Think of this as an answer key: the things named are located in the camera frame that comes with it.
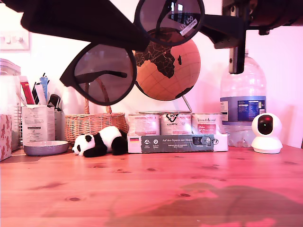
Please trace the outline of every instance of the tin can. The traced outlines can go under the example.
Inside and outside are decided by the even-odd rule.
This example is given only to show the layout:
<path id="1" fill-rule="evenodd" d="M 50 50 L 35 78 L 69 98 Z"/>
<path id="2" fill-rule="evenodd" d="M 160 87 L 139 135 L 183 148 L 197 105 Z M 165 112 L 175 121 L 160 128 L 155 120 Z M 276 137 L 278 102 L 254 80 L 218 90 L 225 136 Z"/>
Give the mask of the tin can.
<path id="1" fill-rule="evenodd" d="M 158 114 L 129 114 L 129 136 L 159 136 L 160 116 Z"/>
<path id="2" fill-rule="evenodd" d="M 191 119 L 192 130 L 199 134 L 225 134 L 221 113 L 194 113 Z"/>
<path id="3" fill-rule="evenodd" d="M 160 116 L 161 135 L 191 135 L 191 114 L 167 113 Z"/>

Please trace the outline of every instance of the ceramic dish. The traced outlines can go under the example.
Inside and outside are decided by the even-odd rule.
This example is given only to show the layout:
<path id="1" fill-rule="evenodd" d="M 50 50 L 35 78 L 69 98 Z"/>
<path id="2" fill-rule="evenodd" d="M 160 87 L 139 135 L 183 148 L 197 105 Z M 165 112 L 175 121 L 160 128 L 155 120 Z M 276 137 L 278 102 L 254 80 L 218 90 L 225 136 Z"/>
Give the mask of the ceramic dish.
<path id="1" fill-rule="evenodd" d="M 24 152 L 29 156 L 58 155 L 68 150 L 67 141 L 43 141 L 24 145 Z"/>

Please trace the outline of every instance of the light switch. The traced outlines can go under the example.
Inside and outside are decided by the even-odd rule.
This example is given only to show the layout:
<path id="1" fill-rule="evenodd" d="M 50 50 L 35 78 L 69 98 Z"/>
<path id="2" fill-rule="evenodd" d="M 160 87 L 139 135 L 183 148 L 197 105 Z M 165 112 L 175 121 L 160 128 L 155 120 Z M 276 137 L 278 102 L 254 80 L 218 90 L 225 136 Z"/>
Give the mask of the light switch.
<path id="1" fill-rule="evenodd" d="M 29 51 L 30 36 L 27 30 L 0 31 L 0 51 Z"/>
<path id="2" fill-rule="evenodd" d="M 10 44 L 10 36 L 9 35 L 5 36 L 4 41 L 5 41 L 5 43 Z"/>

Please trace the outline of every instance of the wooden table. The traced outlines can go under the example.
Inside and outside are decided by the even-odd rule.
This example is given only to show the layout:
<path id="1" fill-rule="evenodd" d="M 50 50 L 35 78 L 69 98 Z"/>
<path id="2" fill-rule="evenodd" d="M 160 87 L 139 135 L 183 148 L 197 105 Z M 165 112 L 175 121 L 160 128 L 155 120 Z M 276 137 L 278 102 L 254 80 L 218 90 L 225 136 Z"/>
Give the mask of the wooden table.
<path id="1" fill-rule="evenodd" d="M 303 150 L 0 163 L 2 227 L 303 227 Z"/>

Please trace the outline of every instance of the metal globe stand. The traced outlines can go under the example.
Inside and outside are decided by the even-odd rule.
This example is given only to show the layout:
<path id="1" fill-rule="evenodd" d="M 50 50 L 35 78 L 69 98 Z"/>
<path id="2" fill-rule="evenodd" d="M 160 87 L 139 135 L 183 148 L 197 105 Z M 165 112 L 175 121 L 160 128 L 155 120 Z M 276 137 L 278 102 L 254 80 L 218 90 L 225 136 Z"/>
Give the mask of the metal globe stand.
<path id="1" fill-rule="evenodd" d="M 188 103 L 188 101 L 186 100 L 186 98 L 185 98 L 185 96 L 184 95 L 182 95 L 182 98 L 183 98 L 183 100 L 184 100 L 184 102 L 186 103 L 186 105 L 187 105 L 187 107 L 188 107 L 188 109 L 189 110 L 174 110 L 174 111 L 170 111 L 170 110 L 166 110 L 166 111 L 140 111 L 139 113 L 140 114 L 190 114 L 190 113 L 192 113 L 193 111 L 192 111 L 192 109 L 191 109 L 191 107 L 190 107 L 190 105 L 189 105 L 189 103 Z"/>

